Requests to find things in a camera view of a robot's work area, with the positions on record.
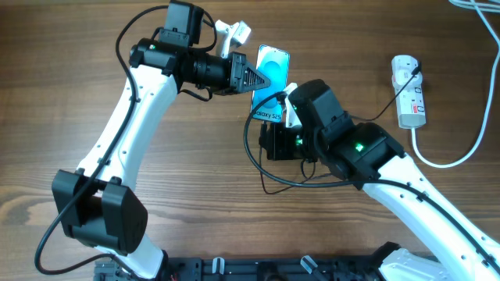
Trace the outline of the turquoise screen smartphone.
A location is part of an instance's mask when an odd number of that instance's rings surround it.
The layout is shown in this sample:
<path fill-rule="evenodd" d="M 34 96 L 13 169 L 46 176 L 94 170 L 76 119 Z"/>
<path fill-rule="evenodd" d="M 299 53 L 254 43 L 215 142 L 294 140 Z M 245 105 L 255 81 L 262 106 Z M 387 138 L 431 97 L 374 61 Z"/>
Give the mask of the turquoise screen smartphone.
<path fill-rule="evenodd" d="M 251 109 L 262 100 L 287 86 L 290 54 L 284 50 L 261 44 L 257 55 L 257 70 L 270 79 L 266 88 L 252 92 Z M 262 105 L 253 116 L 267 122 L 279 123 L 282 119 L 282 107 L 276 98 Z"/>

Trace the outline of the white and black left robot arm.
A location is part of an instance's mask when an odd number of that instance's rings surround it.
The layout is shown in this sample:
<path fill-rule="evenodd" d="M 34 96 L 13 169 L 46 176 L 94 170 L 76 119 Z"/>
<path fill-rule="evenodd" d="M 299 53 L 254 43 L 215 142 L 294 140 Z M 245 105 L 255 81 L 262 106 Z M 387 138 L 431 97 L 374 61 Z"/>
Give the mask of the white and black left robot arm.
<path fill-rule="evenodd" d="M 185 84 L 209 95 L 263 89 L 270 80 L 238 51 L 251 32 L 214 20 L 203 8 L 171 1 L 166 22 L 140 40 L 121 65 L 123 93 L 95 146 L 73 172 L 52 182 L 55 226 L 98 250 L 134 280 L 172 280 L 167 253 L 146 235 L 148 213 L 136 196 L 138 170 L 166 110 Z"/>

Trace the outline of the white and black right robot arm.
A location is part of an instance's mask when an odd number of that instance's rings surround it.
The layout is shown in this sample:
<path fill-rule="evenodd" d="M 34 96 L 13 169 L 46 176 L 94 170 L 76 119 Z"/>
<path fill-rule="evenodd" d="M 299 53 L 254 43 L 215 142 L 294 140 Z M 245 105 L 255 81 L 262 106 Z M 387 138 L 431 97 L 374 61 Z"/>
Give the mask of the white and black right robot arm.
<path fill-rule="evenodd" d="M 454 280 L 497 280 L 499 244 L 476 227 L 375 123 L 352 122 L 323 80 L 272 94 L 299 125 L 260 140 L 271 159 L 322 162 L 337 185 L 356 187 L 395 214 Z"/>

